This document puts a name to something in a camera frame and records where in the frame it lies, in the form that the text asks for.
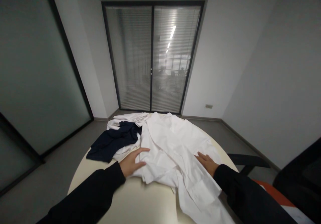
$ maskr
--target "chair armrest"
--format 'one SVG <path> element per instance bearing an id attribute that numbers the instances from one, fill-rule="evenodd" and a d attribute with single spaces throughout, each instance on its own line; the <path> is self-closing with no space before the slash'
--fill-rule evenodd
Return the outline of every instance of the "chair armrest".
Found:
<path id="1" fill-rule="evenodd" d="M 227 154 L 235 165 L 244 165 L 240 173 L 248 175 L 255 166 L 270 168 L 261 157 L 243 154 Z"/>

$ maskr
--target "fluorescent light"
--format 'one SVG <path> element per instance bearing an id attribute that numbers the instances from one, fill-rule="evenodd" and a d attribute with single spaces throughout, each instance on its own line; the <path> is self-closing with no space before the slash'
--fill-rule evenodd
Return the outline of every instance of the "fluorescent light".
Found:
<path id="1" fill-rule="evenodd" d="M 173 29 L 172 29 L 172 33 L 171 33 L 171 36 L 170 36 L 170 38 L 172 38 L 172 37 L 173 37 L 173 35 L 174 35 L 174 32 L 175 32 L 175 28 L 176 28 L 176 26 L 173 26 Z"/>

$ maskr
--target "baseboard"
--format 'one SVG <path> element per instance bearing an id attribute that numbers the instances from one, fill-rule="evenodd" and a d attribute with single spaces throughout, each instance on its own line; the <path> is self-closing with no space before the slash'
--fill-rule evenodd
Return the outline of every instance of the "baseboard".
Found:
<path id="1" fill-rule="evenodd" d="M 208 120 L 208 121 L 218 121 L 220 122 L 221 119 L 219 118 L 207 118 L 207 117 L 197 117 L 197 116 L 187 116 L 187 115 L 182 115 L 182 119 L 194 119 L 194 120 Z"/>
<path id="2" fill-rule="evenodd" d="M 111 119 L 117 114 L 118 111 L 119 111 L 119 108 L 116 109 L 108 118 L 98 118 L 98 117 L 94 117 L 94 120 L 97 120 L 97 121 L 109 121 L 109 120 L 111 120 Z"/>
<path id="3" fill-rule="evenodd" d="M 270 161 L 265 155 L 263 155 L 258 149 L 256 149 L 250 142 L 244 139 L 239 133 L 237 133 L 231 126 L 229 126 L 224 120 L 221 120 L 222 123 L 235 134 L 240 140 L 242 140 L 248 147 L 250 147 L 259 157 L 265 160 L 269 165 L 275 169 L 277 172 L 281 171 L 272 161 Z"/>

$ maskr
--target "window blinds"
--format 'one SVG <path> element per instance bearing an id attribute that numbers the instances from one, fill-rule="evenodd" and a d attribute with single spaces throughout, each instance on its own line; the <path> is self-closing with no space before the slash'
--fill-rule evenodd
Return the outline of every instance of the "window blinds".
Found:
<path id="1" fill-rule="evenodd" d="M 155 6 L 152 111 L 179 113 L 200 6 Z"/>
<path id="2" fill-rule="evenodd" d="M 106 7 L 120 108 L 149 110 L 151 6 Z"/>
<path id="3" fill-rule="evenodd" d="M 104 6 L 120 109 L 180 113 L 201 7 Z"/>

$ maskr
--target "orange cushion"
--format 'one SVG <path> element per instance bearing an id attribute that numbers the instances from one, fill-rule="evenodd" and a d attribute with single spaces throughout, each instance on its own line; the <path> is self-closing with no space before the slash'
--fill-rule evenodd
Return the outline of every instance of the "orange cushion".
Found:
<path id="1" fill-rule="evenodd" d="M 266 182 L 262 182 L 262 181 L 257 181 L 257 180 L 253 180 L 256 183 L 258 183 L 259 185 L 263 186 L 265 188 L 265 190 L 277 201 L 277 203 L 279 203 L 282 206 L 291 206 L 291 207 L 295 207 L 295 205 L 290 202 L 281 192 L 279 192 L 277 189 L 275 189 L 273 186 L 271 186 L 270 184 L 266 183 Z"/>

